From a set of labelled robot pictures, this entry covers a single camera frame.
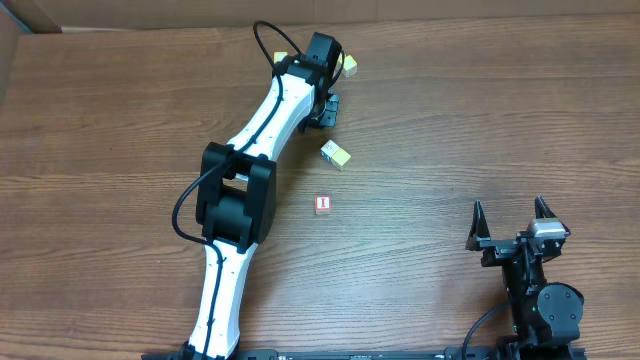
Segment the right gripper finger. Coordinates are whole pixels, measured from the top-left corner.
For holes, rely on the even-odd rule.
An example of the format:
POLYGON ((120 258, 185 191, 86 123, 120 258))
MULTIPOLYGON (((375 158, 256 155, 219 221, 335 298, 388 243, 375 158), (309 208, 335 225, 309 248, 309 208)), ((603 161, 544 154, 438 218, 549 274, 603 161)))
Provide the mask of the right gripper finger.
POLYGON ((481 251, 491 240, 482 203, 476 200, 474 203, 473 219, 466 241, 465 248, 469 251, 481 251))
POLYGON ((537 219, 555 218, 551 208, 547 205, 542 196, 537 196, 534 200, 535 215, 537 219))

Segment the white red letter block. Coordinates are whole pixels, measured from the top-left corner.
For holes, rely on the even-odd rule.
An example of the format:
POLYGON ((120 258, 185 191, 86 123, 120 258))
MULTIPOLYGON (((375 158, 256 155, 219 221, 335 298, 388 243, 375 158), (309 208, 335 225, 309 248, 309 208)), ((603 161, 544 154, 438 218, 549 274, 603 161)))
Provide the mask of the white red letter block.
POLYGON ((332 201, 329 195, 315 197, 314 210, 316 215, 328 214, 332 209, 332 201))

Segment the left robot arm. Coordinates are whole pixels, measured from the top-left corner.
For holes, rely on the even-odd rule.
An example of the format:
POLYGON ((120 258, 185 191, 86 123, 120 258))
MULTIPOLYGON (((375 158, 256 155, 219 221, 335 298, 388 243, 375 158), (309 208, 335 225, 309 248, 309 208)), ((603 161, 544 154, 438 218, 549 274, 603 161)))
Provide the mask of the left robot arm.
POLYGON ((195 241, 205 250, 205 275, 194 329, 177 359, 230 359, 250 262, 276 212, 277 159, 295 131, 336 122, 337 81, 344 51, 332 36, 314 33, 306 50, 272 60, 271 85, 252 118, 227 143, 205 148, 200 174, 180 195, 172 221, 195 194, 195 241))

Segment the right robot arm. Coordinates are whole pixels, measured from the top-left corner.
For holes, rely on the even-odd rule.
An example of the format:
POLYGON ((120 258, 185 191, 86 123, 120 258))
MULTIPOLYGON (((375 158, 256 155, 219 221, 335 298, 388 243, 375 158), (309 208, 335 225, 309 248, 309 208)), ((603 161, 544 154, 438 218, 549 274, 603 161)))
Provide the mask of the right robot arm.
POLYGON ((561 256, 570 229, 544 199, 534 201, 535 217, 510 240, 494 240, 480 201, 476 201, 465 248, 482 253, 483 267, 502 269, 507 301, 487 311, 466 334, 460 357, 469 357, 476 330, 493 315, 509 309, 513 336, 503 337, 487 353, 489 359, 583 359, 572 343, 580 338, 584 295, 575 287, 549 282, 543 265, 561 256))

